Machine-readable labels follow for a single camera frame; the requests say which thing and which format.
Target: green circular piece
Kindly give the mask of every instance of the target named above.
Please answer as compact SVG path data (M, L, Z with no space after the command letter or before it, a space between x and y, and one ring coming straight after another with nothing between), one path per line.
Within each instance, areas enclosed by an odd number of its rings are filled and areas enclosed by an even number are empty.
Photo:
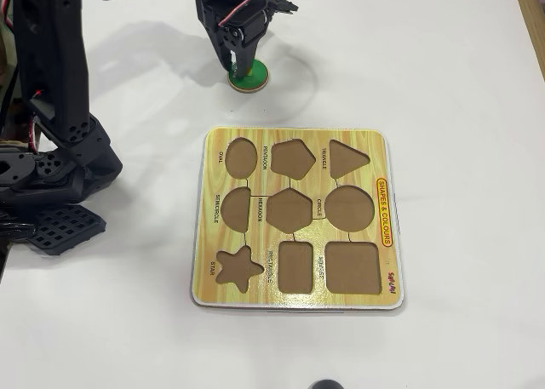
M236 78L237 63L232 63L231 71L229 71L227 77L231 87L241 93L254 93L259 91L269 81L269 70L259 60L254 60L250 72L246 77Z

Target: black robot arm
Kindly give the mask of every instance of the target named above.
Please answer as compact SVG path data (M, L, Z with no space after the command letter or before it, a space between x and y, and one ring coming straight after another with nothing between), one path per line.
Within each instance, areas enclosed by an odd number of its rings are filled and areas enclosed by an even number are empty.
M235 54L237 77L251 67L274 14L297 10L285 0L196 1L198 18L226 70L233 69ZM46 254L58 255L104 231L99 216L73 204L109 186L122 164L89 113L82 0L12 0L12 6L29 136L37 125L57 149L0 146L0 248L26 238Z

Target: star cutout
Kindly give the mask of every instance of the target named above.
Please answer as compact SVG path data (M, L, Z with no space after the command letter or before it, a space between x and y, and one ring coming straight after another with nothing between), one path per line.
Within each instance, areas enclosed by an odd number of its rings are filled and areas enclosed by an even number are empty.
M221 264L221 271L215 278L218 284L235 283L241 293L246 293L253 276L262 274L265 270L252 261L250 247L243 246L231 255L226 251L218 251L216 259Z

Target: shape puzzle board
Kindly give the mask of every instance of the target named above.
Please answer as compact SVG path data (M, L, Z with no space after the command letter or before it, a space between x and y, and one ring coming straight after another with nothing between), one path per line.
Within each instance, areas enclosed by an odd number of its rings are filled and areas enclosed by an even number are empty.
M372 130L211 130L195 244L202 306L401 305L386 141Z

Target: white surface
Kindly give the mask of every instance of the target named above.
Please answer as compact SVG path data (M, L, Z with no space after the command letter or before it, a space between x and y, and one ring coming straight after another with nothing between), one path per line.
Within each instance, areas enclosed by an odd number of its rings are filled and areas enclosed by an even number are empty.
M84 0L91 111L124 170L86 203L105 234L58 260L12 251L0 387L545 387L545 85L517 1L293 1L259 47L270 84L243 95L193 0ZM220 124L386 135L401 309L193 305L201 151Z

